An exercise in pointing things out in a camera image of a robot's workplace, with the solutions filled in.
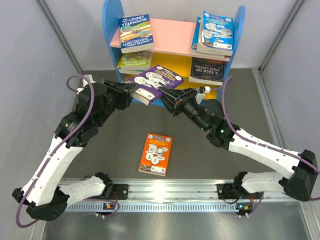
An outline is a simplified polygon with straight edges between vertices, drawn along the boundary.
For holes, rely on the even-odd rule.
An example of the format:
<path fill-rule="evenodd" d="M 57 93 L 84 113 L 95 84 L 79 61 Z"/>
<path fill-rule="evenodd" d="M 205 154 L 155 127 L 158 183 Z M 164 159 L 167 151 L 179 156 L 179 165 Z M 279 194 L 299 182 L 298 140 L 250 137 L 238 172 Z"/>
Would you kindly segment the lime green spine treehouse book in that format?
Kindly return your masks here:
<path fill-rule="evenodd" d="M 119 73 L 121 74 L 128 74 L 128 75 L 139 75 L 141 73 L 143 73 L 143 70 L 129 70 L 129 69 L 118 69 Z"/>

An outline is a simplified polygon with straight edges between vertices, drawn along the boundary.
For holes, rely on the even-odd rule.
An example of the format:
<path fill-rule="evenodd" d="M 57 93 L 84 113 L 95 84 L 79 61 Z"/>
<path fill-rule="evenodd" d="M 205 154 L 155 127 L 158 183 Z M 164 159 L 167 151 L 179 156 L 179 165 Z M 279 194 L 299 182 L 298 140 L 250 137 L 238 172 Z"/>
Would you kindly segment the purple cover treehouse book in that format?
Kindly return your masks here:
<path fill-rule="evenodd" d="M 124 84 L 138 84 L 137 89 L 132 93 L 132 97 L 147 106 L 162 96 L 159 87 L 174 89 L 183 82 L 184 78 L 182 76 L 161 65 L 156 65 L 122 81 Z"/>

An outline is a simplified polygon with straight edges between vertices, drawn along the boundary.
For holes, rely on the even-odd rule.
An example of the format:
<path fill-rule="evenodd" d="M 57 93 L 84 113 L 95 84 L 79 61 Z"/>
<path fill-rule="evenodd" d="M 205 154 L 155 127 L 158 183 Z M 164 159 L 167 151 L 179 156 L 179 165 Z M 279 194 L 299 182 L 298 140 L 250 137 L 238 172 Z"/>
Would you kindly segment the Tale of Two Cities book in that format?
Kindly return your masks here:
<path fill-rule="evenodd" d="M 222 86 L 224 62 L 221 60 L 193 57 L 188 80 L 192 83 Z"/>

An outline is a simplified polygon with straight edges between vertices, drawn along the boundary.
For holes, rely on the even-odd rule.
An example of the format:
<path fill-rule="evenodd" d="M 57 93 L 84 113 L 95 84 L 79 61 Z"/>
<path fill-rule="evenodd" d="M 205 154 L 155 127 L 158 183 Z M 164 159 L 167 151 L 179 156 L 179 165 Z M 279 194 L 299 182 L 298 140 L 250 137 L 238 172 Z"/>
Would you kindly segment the dark blue spine treehouse book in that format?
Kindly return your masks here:
<path fill-rule="evenodd" d="M 148 51 L 155 48 L 149 14 L 122 17 L 118 23 L 122 54 Z"/>

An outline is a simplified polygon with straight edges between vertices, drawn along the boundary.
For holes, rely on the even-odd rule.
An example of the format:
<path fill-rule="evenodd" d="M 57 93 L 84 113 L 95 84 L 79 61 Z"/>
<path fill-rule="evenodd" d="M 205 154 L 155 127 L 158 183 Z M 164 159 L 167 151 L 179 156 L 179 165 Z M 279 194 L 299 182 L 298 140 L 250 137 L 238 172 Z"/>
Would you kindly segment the orange bottom stack book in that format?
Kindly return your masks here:
<path fill-rule="evenodd" d="M 144 144 L 138 171 L 157 176 L 166 176 L 173 138 L 148 133 Z"/>

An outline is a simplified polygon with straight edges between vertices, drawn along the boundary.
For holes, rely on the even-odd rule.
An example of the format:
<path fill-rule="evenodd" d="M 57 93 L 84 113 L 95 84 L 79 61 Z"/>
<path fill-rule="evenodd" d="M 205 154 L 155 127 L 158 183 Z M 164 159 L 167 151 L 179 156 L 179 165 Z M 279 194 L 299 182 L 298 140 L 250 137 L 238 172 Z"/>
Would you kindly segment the light blue cover treehouse book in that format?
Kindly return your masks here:
<path fill-rule="evenodd" d="M 224 55 L 219 55 L 219 54 L 208 54 L 208 53 L 203 53 L 199 52 L 197 50 L 198 47 L 198 37 L 199 37 L 199 30 L 200 30 L 200 22 L 201 22 L 201 17 L 198 16 L 196 20 L 196 25 L 195 25 L 195 30 L 193 34 L 193 38 L 191 41 L 191 47 L 190 47 L 190 54 L 193 57 L 197 58 L 205 58 L 205 59 L 217 59 L 220 61 L 225 61 L 228 62 L 230 60 L 230 56 L 224 56 Z"/>

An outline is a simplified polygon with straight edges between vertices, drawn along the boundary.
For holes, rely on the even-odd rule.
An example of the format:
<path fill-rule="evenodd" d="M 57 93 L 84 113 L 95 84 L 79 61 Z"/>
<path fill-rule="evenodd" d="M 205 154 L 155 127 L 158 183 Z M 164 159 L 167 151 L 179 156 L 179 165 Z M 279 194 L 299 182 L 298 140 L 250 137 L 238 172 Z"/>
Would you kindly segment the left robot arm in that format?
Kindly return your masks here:
<path fill-rule="evenodd" d="M 85 76 L 81 79 L 82 87 L 71 89 L 78 99 L 75 110 L 61 119 L 44 159 L 28 183 L 12 193 L 19 204 L 16 223 L 21 228 L 25 227 L 20 222 L 23 205 L 34 221 L 50 222 L 75 203 L 92 197 L 107 199 L 113 194 L 114 182 L 102 172 L 71 185 L 59 183 L 75 157 L 98 134 L 111 114 L 129 107 L 138 84 L 95 82 Z"/>

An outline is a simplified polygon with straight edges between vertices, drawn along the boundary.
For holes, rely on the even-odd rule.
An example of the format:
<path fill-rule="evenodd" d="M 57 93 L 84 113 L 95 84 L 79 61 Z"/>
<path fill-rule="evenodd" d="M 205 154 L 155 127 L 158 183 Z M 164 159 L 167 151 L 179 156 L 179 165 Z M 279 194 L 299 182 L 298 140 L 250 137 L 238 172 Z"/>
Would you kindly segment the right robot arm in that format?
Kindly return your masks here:
<path fill-rule="evenodd" d="M 177 116 L 185 114 L 215 147 L 249 157 L 271 172 L 240 172 L 233 180 L 231 191 L 237 198 L 259 192 L 280 192 L 302 202 L 312 199 L 312 191 L 320 173 L 316 155 L 305 149 L 290 151 L 261 140 L 227 119 L 226 110 L 217 99 L 199 104 L 200 93 L 193 88 L 160 87 L 161 101 Z"/>

